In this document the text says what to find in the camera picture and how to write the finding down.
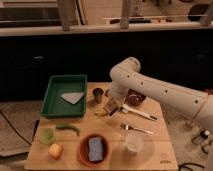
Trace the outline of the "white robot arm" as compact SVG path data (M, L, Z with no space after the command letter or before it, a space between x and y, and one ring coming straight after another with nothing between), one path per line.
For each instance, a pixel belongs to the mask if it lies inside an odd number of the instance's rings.
M201 126L213 130L213 95L140 74L141 64L128 57L110 70L110 92L124 96L129 89L170 105Z

